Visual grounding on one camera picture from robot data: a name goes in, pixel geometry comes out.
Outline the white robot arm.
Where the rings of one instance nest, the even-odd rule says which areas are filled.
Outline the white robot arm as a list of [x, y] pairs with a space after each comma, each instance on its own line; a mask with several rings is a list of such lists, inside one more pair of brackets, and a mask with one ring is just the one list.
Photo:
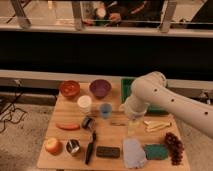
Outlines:
[[131, 95], [123, 104], [127, 117], [140, 119], [153, 104], [213, 139], [213, 106], [176, 94], [166, 84], [166, 77], [158, 71], [136, 78], [131, 84]]

